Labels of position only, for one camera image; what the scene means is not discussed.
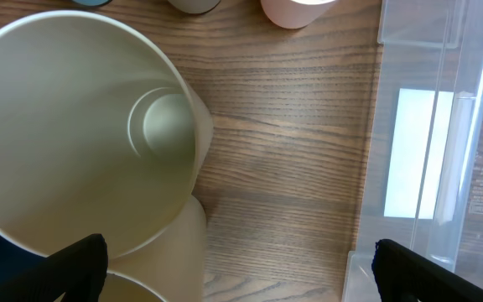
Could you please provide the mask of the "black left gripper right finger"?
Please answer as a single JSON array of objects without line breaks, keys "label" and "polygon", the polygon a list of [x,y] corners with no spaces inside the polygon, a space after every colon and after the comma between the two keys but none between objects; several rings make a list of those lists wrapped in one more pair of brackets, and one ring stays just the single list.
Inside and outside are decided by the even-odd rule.
[{"label": "black left gripper right finger", "polygon": [[382,302],[483,302],[483,289],[391,239],[376,242],[371,270]]}]

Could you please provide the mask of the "small pink cup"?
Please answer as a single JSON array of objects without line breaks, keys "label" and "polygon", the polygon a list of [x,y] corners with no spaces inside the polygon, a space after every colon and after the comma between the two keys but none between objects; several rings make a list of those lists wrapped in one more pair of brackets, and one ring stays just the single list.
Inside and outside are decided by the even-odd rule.
[{"label": "small pink cup", "polygon": [[263,12],[277,26],[301,29],[325,13],[335,0],[261,0]]}]

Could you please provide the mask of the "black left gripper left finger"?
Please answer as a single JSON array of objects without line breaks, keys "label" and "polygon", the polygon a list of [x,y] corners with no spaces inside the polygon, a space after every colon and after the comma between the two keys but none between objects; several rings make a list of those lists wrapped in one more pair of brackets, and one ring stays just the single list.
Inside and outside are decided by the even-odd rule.
[{"label": "black left gripper left finger", "polygon": [[0,284],[0,301],[98,301],[108,265],[107,244],[91,234]]}]

